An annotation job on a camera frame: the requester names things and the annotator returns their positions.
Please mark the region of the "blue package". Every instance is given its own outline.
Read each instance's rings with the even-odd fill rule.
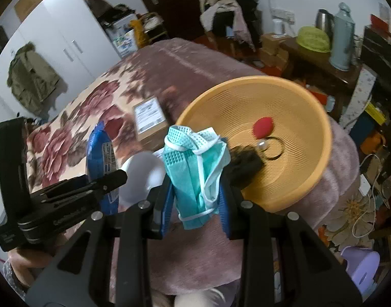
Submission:
[[[103,177],[117,170],[112,140],[105,131],[103,121],[100,121],[89,136],[86,149],[86,174],[89,181]],[[119,189],[104,195],[100,201],[101,211],[105,215],[117,213],[119,207]]]

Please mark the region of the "light blue thermos flask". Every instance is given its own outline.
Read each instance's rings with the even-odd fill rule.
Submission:
[[[350,16],[349,6],[341,2],[340,11],[335,15],[335,32],[333,35],[330,64],[342,71],[348,71],[352,60],[355,23]]]

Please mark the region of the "floral blanket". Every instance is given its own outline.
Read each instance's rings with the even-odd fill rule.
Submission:
[[[182,39],[155,43],[125,58],[99,77],[53,121],[27,138],[27,171],[32,192],[85,173],[86,144],[103,120],[119,167],[142,150],[135,139],[133,106],[155,95],[167,118],[181,112],[207,89],[236,77],[262,75],[228,56]],[[350,137],[331,121],[331,159],[317,186],[285,212],[294,210],[316,228],[358,176],[359,159]],[[114,248],[111,296],[115,285]],[[219,216],[199,229],[185,231],[172,215],[163,240],[148,241],[152,288],[165,294],[220,286],[240,278],[243,242],[229,241]]]

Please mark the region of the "brown side table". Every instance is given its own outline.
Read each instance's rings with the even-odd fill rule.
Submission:
[[[289,61],[282,73],[285,79],[293,80],[297,73],[309,75],[307,81],[336,99],[335,108],[330,114],[335,120],[341,115],[343,105],[347,105],[359,78],[361,65],[351,66],[349,71],[340,71],[329,63],[330,53],[310,51],[298,45],[296,38],[289,38],[280,44],[288,51]]]

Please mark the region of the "wardrobe handle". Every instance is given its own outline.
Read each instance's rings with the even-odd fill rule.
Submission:
[[[69,53],[67,52],[66,48],[63,49],[63,52],[64,52],[65,55],[68,57],[68,59],[70,60],[70,62],[73,62],[73,59],[72,59],[72,57],[69,55]]]
[[[78,49],[79,52],[83,53],[84,51],[81,50],[78,43],[75,40],[72,40],[72,43],[75,45],[75,47]]]

